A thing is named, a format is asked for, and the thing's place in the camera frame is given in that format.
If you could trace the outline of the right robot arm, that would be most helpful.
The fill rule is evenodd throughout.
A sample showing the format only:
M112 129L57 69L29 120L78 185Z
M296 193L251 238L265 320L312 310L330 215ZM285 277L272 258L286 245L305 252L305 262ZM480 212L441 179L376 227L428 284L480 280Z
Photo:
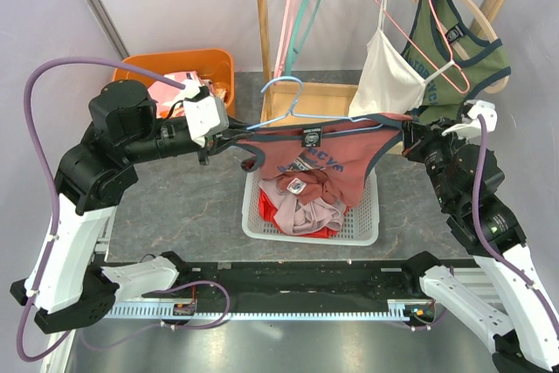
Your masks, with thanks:
M400 287L450 311L484 342L499 372L556 372L558 313L517 217L496 195L505 175L487 147L486 120L478 116L477 122L478 144L453 133L448 119L405 122L402 155L425 166L452 235L490 280L504 309L478 298L429 252L404 262Z

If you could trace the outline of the orange plastic bin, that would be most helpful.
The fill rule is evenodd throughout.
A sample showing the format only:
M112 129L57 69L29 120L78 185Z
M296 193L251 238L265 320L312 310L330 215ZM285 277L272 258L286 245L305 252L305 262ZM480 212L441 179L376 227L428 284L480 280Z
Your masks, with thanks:
M127 64L139 66L151 72L165 76L168 73L196 71L204 79L211 79L216 84L223 84L229 91L226 105L228 115L236 115L234 91L233 58L222 49L201 49L178 52L158 52L130 56L125 59ZM114 80L134 79L149 88L156 80L131 71L117 69Z

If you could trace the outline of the patterned clothes in bin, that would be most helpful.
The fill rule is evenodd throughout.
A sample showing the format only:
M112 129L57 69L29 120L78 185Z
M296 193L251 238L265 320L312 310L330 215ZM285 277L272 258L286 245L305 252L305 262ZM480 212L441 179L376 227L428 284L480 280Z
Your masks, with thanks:
M183 106L176 103L184 99L186 93L194 93L194 85L198 87L206 86L211 95L221 98L224 102L228 100L229 91L225 85L216 84L211 79L204 79L196 71L168 73L165 74L165 77L184 84L187 89L180 90L160 81L154 82L148 88L150 97L156 102L157 116L159 118L184 116Z

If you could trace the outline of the aluminium wall profile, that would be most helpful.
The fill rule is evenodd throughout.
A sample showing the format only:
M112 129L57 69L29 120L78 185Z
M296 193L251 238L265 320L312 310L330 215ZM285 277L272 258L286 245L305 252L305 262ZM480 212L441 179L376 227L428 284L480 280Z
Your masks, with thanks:
M86 2L119 58L127 58L129 51L104 2L102 0L86 0Z

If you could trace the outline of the wooden clothes rack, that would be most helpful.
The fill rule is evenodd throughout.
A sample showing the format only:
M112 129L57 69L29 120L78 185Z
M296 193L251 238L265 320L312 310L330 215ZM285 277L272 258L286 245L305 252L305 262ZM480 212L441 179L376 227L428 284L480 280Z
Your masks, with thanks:
M492 27L492 22L498 15L505 0L483 0L477 6L472 0L460 0L469 11L474 20L470 30L477 36L494 40L497 38ZM259 16L259 36L262 55L262 68L265 81L273 76L270 52L270 36L268 22L267 0L257 0ZM316 116L311 121L317 123L332 119L335 112L346 112L355 94L355 85L328 84L306 82L300 94L300 101L296 110L300 113L315 111ZM261 120L269 120L285 114L292 101L296 99L297 86L292 81L278 81L264 91Z

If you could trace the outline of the mauve tank top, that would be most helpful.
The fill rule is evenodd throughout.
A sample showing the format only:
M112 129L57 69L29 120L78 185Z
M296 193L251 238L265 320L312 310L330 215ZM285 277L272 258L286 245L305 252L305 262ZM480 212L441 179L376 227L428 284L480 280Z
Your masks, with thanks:
M261 179L258 186L259 215L281 233L330 238L342 228L348 206L324 183L292 176Z

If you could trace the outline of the blue wire hanger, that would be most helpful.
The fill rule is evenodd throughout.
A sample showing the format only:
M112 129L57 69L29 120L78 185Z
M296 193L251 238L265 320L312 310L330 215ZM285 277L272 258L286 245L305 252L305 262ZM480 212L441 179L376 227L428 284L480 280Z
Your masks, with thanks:
M340 130L327 136L401 132L399 121L381 116L349 117L349 104L356 92L354 85L303 82L293 76L281 76L267 82L261 89L264 103L261 122L252 125L256 133L287 131L297 128L332 128Z

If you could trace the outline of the white plastic basket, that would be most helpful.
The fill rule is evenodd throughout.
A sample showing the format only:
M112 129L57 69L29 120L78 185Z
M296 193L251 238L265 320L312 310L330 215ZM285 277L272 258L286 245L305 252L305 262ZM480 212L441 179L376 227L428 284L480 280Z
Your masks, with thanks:
M368 246L379 235L379 197L376 172L372 170L365 183L361 202L347 212L342 228L330 238L289 236L280 232L271 222L259 215L258 172L249 173L245 179L241 226L249 238L271 241L305 243L314 245Z

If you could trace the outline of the teal plastic hanger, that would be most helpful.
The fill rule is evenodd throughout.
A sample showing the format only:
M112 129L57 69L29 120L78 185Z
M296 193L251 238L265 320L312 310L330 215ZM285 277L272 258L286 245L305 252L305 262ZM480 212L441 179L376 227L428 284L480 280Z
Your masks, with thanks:
M314 26L322 0L300 0L299 9L289 24L289 39L285 50L282 74L291 76L307 37Z

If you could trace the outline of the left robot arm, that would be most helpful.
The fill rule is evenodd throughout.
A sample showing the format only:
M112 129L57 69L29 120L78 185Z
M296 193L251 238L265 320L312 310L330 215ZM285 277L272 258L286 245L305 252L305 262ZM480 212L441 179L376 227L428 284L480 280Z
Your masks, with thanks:
M196 153L206 164L209 156L253 135L230 117L226 130L200 146L183 117L157 117L148 89L133 79L106 85L89 111L91 124L63 155L54 177L58 230L49 242L45 270L10 287L17 302L25 304L32 282L41 279L34 321L45 334L89 327L118 301L149 293L187 294L190 266L175 252L126 266L99 266L91 261L97 239L111 226L124 192L137 183L137 163Z

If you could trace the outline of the white tank top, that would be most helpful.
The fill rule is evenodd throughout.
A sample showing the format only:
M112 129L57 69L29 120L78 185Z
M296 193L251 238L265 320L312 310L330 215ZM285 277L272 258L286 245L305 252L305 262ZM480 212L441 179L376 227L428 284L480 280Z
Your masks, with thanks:
M384 33L388 0L381 0L376 32L367 44L361 78L349 105L349 116L404 114L421 105L429 83L454 62L450 61L428 77L421 76L394 48Z

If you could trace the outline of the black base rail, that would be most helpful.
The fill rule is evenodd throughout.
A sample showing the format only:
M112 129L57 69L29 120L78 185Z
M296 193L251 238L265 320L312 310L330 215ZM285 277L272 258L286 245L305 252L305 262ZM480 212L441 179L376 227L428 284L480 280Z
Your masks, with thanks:
M385 310L389 300L427 300L417 281L405 272L402 260L192 263L175 287L197 280L208 284L146 298L188 299L202 308L225 309L365 309Z

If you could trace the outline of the dusty rose tank top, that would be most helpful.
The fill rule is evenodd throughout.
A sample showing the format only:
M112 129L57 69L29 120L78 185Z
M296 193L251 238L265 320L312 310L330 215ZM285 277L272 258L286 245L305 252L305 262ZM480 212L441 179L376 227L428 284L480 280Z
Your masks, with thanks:
M252 153L243 162L247 172L277 183L307 204L320 197L348 207L362 199L365 181L377 161L403 138L412 118L403 114L371 114L357 122L258 128L237 146Z

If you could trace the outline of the red tank top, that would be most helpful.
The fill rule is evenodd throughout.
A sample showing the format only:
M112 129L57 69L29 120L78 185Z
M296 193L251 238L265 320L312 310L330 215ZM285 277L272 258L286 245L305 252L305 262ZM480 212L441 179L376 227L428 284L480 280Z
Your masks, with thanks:
M295 195L272 196L259 191L259 215L281 234L295 238L331 238L342 228L346 207L339 202L334 205L317 198L301 204Z

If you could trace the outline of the pink plastic hanger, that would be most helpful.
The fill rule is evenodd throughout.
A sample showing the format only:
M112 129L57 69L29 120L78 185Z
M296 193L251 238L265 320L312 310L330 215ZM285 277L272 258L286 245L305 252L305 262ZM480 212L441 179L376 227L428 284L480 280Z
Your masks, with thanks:
M285 69L287 49L293 33L295 7L298 0L286 0L282 18L281 31L279 35L279 46L276 54L273 77L278 78Z

